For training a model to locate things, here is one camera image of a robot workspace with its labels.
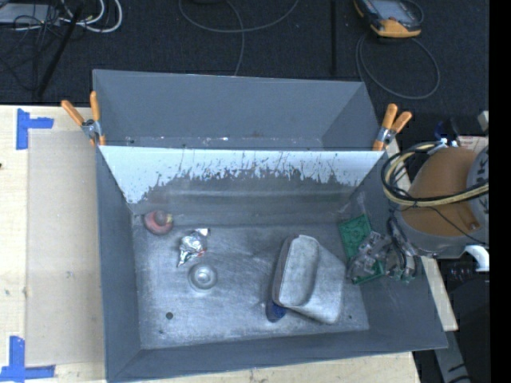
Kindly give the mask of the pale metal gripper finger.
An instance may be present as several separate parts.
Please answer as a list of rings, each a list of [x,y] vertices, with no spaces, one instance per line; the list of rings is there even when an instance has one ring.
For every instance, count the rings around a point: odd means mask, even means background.
[[[372,231],[359,245],[355,254],[357,259],[382,259],[390,244],[390,236]]]
[[[348,260],[347,278],[373,280],[384,275],[382,262],[368,255],[356,255]]]

